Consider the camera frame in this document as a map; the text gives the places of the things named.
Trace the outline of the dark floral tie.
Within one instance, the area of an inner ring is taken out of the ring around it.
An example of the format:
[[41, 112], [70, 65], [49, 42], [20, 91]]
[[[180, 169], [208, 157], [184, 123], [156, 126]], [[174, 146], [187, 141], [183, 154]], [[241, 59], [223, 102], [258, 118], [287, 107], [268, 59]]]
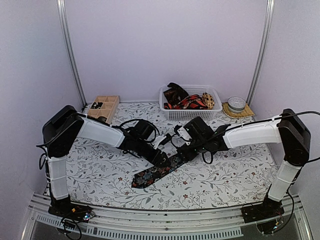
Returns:
[[185, 162], [178, 154], [173, 155], [161, 163], [159, 166], [153, 166], [133, 176], [131, 187], [136, 189], [144, 189], [162, 179], [166, 175], [174, 172]]

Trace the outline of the white plastic basket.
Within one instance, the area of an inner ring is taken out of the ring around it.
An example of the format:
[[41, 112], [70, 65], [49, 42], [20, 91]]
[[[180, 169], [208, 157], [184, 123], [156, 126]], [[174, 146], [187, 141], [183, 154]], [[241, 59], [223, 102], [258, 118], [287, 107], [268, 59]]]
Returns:
[[203, 93], [207, 93], [212, 96], [214, 106], [212, 109], [165, 109], [164, 104], [167, 103], [164, 91], [170, 88], [162, 86], [159, 90], [159, 108], [164, 113], [164, 116], [169, 121], [186, 121], [192, 120], [195, 117], [201, 117], [205, 121], [212, 120], [217, 113], [223, 110], [222, 102], [215, 89], [208, 85], [181, 85], [181, 87], [189, 95], [202, 96]]

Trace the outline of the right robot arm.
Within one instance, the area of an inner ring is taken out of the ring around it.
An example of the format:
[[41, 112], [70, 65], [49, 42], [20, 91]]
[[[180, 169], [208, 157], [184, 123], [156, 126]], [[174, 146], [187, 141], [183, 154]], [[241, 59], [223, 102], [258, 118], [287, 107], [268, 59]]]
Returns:
[[200, 153], [227, 151], [255, 144], [281, 144], [284, 159], [277, 176], [270, 185], [267, 199], [259, 206], [262, 218], [269, 218], [278, 210], [280, 202], [302, 167], [310, 158], [311, 133], [292, 109], [272, 118], [242, 124], [225, 124], [216, 129], [196, 117], [185, 126], [176, 128], [184, 140], [177, 152], [183, 162], [189, 162]]

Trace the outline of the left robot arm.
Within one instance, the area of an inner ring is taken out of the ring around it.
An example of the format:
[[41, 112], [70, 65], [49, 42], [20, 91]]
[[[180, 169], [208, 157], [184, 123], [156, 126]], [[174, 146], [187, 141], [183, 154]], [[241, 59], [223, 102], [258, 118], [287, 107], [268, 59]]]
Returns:
[[78, 141], [95, 143], [143, 158], [155, 167], [169, 163], [168, 155], [159, 149], [165, 139], [157, 127], [146, 119], [132, 119], [119, 125], [107, 123], [102, 116], [94, 118], [66, 105], [42, 127], [41, 144], [44, 151], [49, 192], [55, 209], [63, 216], [74, 213], [74, 205], [67, 200], [67, 158]]

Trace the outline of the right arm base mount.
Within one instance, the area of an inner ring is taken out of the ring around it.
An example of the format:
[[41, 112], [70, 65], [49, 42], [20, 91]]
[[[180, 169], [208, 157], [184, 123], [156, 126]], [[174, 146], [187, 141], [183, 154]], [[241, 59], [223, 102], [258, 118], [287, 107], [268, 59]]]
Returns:
[[281, 216], [285, 211], [281, 201], [274, 201], [266, 196], [262, 203], [243, 206], [241, 208], [241, 213], [244, 222], [251, 223]]

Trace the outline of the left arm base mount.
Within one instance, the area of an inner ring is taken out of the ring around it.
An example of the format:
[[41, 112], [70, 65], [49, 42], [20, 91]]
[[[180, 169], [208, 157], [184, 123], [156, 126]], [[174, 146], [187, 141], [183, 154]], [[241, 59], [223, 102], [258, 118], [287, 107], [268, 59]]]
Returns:
[[51, 215], [73, 220], [76, 223], [88, 222], [96, 216], [90, 206], [71, 203], [70, 196], [60, 200], [55, 199], [53, 196], [50, 198], [51, 202], [48, 213]]

